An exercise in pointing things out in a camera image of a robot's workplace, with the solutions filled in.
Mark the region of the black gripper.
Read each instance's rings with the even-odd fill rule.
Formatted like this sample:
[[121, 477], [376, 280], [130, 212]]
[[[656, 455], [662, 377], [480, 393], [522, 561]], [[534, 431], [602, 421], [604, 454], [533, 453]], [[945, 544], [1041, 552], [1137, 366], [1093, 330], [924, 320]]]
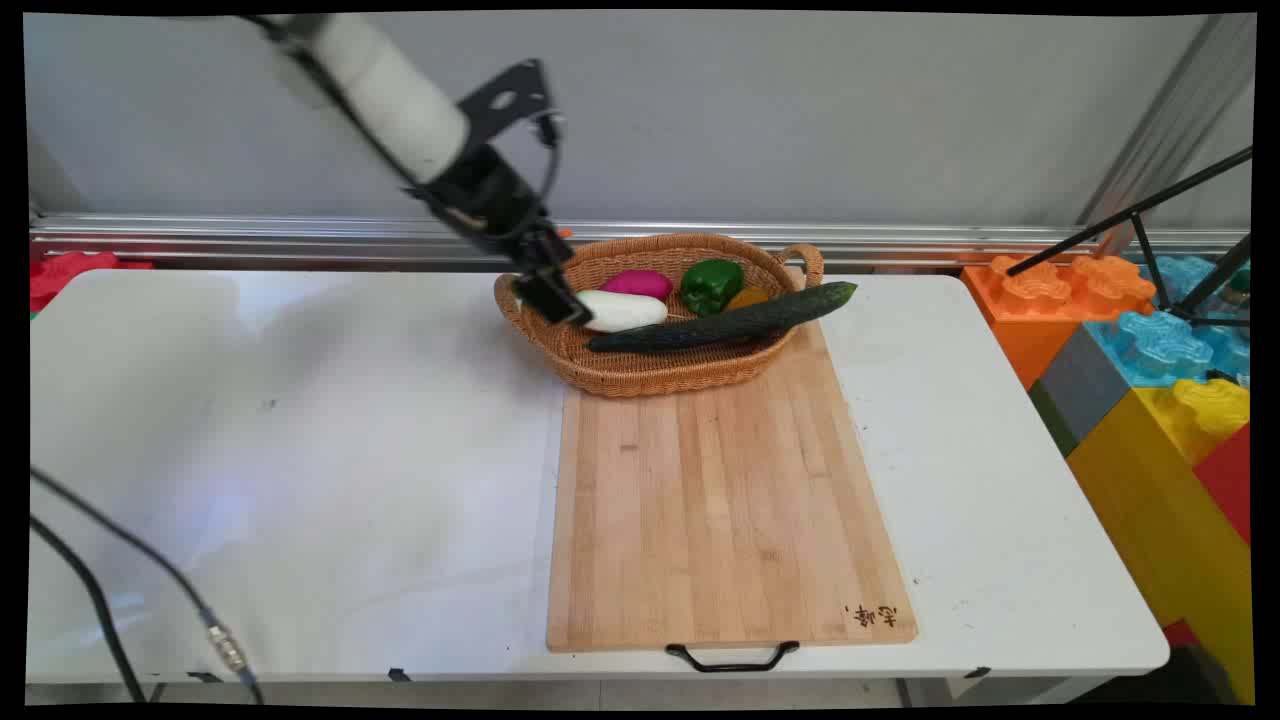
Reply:
[[567, 236], [549, 218], [541, 195], [493, 146], [406, 192], [456, 234], [525, 272], [515, 278], [513, 292], [547, 323], [593, 320], [564, 278], [563, 265], [573, 256]]

